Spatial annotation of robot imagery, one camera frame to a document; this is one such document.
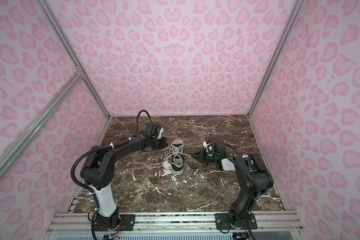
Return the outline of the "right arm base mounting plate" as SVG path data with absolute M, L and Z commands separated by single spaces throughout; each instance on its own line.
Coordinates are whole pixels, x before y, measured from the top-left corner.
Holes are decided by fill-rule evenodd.
M 253 213 L 246 214 L 244 218 L 234 218 L 232 213 L 216 213 L 214 214 L 216 229 L 226 232 L 228 230 L 257 230 L 258 224 Z

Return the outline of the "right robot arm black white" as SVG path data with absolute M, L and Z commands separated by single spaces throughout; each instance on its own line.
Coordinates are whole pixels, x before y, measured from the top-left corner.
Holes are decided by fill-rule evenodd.
M 205 165 L 214 163 L 219 171 L 236 173 L 240 192 L 226 214 L 216 215 L 217 229 L 256 230 L 258 225 L 252 210 L 262 194 L 274 185 L 273 178 L 260 155 L 253 153 L 227 156 L 202 149 L 192 154 L 192 158 Z

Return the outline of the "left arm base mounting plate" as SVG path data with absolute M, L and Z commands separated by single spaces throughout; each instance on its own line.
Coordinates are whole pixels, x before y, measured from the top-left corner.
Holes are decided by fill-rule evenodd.
M 117 214 L 110 217 L 104 217 L 96 215 L 92 229 L 95 232 L 112 232 L 118 231 L 121 227 L 121 231 L 132 231 L 134 229 L 136 215 L 132 214 Z

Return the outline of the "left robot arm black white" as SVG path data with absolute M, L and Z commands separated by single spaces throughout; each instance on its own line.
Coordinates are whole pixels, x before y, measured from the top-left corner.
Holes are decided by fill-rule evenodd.
M 88 190 L 95 200 L 96 207 L 90 220 L 92 232 L 118 231 L 123 226 L 111 189 L 117 161 L 146 148 L 155 151 L 167 146 L 166 137 L 136 135 L 115 145 L 94 146 L 73 163 L 71 179 L 76 185 Z

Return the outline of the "black white canvas sneaker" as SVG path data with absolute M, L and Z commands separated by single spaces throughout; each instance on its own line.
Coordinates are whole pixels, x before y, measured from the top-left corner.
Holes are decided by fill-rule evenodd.
M 172 141 L 170 146 L 171 171 L 175 176 L 184 172 L 184 142 L 180 139 Z

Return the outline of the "white shoelace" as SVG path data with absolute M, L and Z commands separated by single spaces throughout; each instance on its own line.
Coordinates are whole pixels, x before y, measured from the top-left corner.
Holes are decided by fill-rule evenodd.
M 179 171 L 184 167 L 185 157 L 191 157 L 191 155 L 185 154 L 184 144 L 171 144 L 170 152 L 165 156 L 175 171 Z

